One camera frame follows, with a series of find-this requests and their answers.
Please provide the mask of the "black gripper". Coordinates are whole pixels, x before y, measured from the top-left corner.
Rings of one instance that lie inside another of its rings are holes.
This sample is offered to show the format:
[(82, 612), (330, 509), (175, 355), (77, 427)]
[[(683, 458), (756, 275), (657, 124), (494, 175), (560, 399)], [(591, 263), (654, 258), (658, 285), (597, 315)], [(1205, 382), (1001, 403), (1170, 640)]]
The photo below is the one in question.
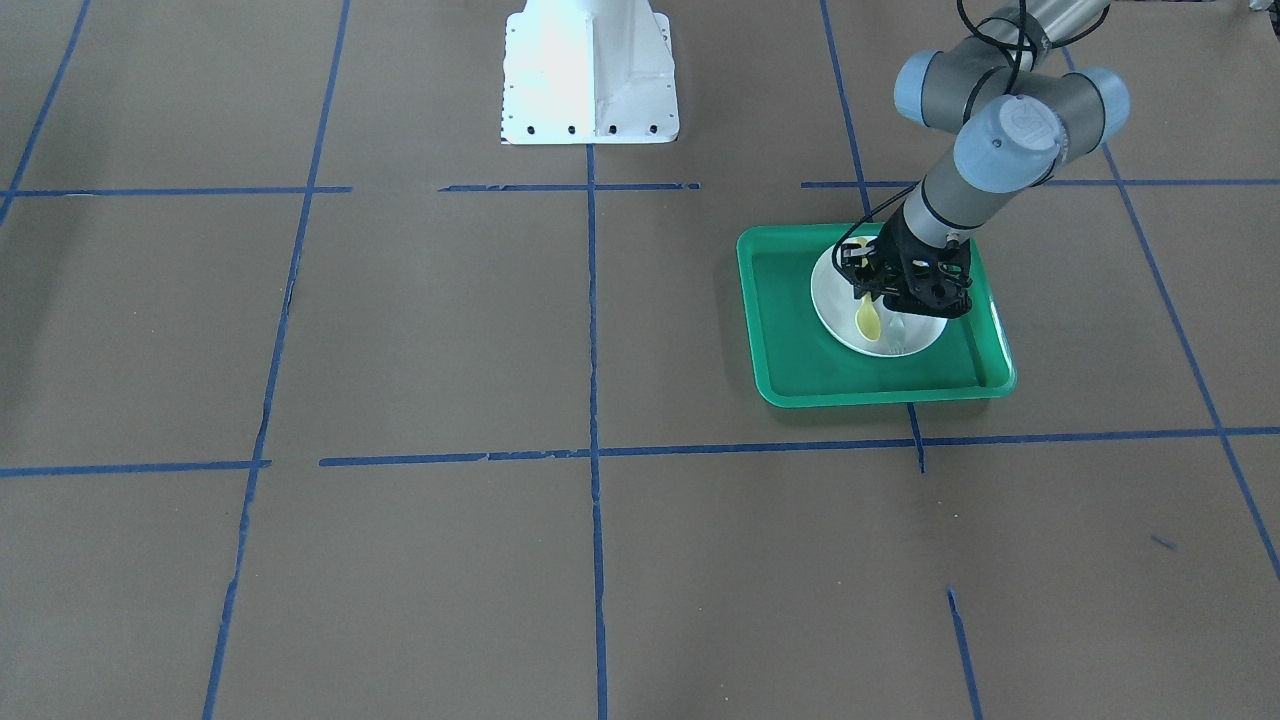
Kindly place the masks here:
[(900, 215), (878, 234), (886, 255), (884, 306), (895, 313), (959, 319), (973, 309), (972, 242), (946, 240), (941, 247), (915, 237)]

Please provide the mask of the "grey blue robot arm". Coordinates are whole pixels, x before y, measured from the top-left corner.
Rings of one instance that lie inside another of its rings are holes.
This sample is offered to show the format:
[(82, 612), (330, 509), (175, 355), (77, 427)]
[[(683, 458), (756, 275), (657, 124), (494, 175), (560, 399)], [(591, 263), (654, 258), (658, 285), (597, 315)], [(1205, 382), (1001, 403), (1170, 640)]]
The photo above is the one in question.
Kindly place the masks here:
[(955, 319), (972, 309), (972, 237), (1018, 193), (1107, 143), (1132, 96), (1105, 68), (1042, 76), (1055, 51), (1100, 28), (1106, 1), (1010, 1), (948, 51), (899, 72), (895, 106), (951, 133), (952, 147), (905, 195), (852, 283), (887, 309)]

